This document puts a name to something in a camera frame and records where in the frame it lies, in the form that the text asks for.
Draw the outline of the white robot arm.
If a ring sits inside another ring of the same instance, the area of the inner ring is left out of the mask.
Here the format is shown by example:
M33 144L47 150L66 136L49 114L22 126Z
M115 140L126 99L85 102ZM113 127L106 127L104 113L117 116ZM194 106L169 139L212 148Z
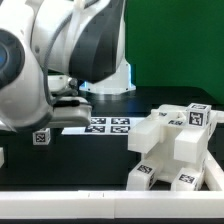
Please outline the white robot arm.
M0 130L87 126L92 107L66 87L53 94L48 72L99 83L125 54L127 0L0 2Z

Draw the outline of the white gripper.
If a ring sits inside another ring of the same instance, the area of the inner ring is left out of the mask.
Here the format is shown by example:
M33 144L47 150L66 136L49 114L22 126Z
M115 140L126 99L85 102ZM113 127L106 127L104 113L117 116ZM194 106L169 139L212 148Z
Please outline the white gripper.
M63 97L53 107L49 128L87 127L91 123L92 105L82 97Z

